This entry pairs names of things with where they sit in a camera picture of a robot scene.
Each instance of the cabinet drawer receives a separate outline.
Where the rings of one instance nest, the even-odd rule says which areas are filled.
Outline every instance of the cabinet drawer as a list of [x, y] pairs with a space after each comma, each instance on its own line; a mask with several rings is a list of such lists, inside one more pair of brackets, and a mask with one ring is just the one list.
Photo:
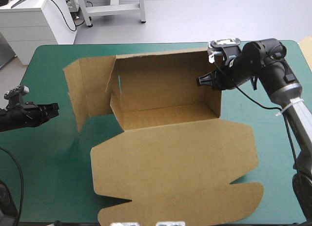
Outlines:
[[50, 41], [8, 41], [19, 60], [24, 64], [28, 65], [35, 50], [41, 45], [47, 44], [58, 44], [56, 40]]
[[0, 12], [0, 27], [49, 26], [42, 11]]
[[49, 26], [42, 27], [0, 27], [6, 41], [46, 41], [55, 40]]

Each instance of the white floor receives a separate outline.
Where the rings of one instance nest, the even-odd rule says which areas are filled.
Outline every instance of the white floor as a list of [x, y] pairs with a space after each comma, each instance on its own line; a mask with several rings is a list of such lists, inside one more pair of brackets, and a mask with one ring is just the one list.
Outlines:
[[[108, 0], [89, 0], [103, 5]], [[137, 0], [120, 0], [120, 3]], [[146, 24], [139, 14], [94, 17], [78, 28], [75, 44], [197, 42], [239, 37], [299, 42], [312, 35], [312, 0], [145, 0]], [[18, 59], [0, 70], [1, 95], [19, 84], [26, 70]]]

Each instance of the cable tie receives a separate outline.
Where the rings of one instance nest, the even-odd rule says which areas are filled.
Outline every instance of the cable tie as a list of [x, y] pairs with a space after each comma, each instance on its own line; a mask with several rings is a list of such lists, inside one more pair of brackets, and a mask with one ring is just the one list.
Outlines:
[[285, 110], [287, 110], [289, 107], [299, 103], [299, 102], [303, 102], [303, 99], [302, 98], [299, 98], [299, 99], [295, 99], [293, 102], [289, 103], [287, 106], [285, 106], [280, 112], [276, 113], [275, 116], [280, 116], [282, 115]]

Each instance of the cardboard box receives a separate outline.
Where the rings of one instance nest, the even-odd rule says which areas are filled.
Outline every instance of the cardboard box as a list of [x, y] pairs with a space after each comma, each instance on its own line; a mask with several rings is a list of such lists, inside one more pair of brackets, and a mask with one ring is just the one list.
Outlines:
[[312, 71], [312, 37], [305, 37], [300, 42], [300, 48]]
[[250, 215], [260, 183], [231, 184], [258, 164], [250, 126], [220, 120], [221, 91], [198, 87], [213, 70], [205, 49], [83, 58], [65, 70], [78, 130], [114, 113], [124, 132], [91, 151], [94, 190], [132, 200], [102, 209], [102, 226]]

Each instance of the black wire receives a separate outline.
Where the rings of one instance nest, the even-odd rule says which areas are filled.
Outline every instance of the black wire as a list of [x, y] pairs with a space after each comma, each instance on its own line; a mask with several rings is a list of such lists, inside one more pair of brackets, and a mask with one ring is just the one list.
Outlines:
[[281, 111], [282, 109], [279, 108], [279, 107], [267, 107], [267, 106], [264, 106], [262, 104], [260, 104], [259, 102], [257, 102], [256, 100], [252, 99], [250, 96], [248, 96], [243, 90], [241, 90], [233, 81], [232, 79], [230, 79], [225, 73], [224, 71], [222, 71], [220, 69], [220, 67], [216, 64], [216, 62], [214, 62], [215, 66], [217, 67], [217, 69], [231, 82], [231, 84], [237, 88], [246, 98], [248, 98], [250, 101], [252, 101], [253, 103], [257, 104], [258, 106], [262, 107], [263, 109], [266, 109], [266, 110], [279, 110]]
[[16, 167], [19, 170], [19, 177], [20, 177], [20, 201], [19, 201], [19, 212], [18, 212], [18, 216], [16, 218], [15, 221], [15, 225], [17, 226], [19, 224], [20, 221], [20, 215], [21, 215], [21, 211], [23, 209], [23, 199], [24, 199], [24, 177], [23, 177], [23, 172], [21, 170], [21, 166], [19, 164], [19, 162], [17, 161], [17, 159], [14, 157], [14, 155], [7, 149], [0, 147], [0, 150], [4, 151], [5, 153], [7, 153], [12, 160], [15, 162]]
[[71, 30], [72, 32], [76, 32], [76, 31], [77, 31], [77, 26], [75, 25], [75, 29], [71, 29], [70, 26], [68, 25], [67, 21], [66, 21], [66, 18], [65, 18], [64, 15], [63, 15], [63, 12], [60, 10], [59, 6], [55, 3], [55, 1], [53, 1], [53, 0], [50, 0], [50, 1], [53, 2], [54, 5], [55, 5], [55, 6], [58, 8], [58, 10], [60, 11], [60, 14], [63, 16], [63, 19], [64, 19], [64, 21], [65, 21], [67, 27], [69, 28], [69, 30]]

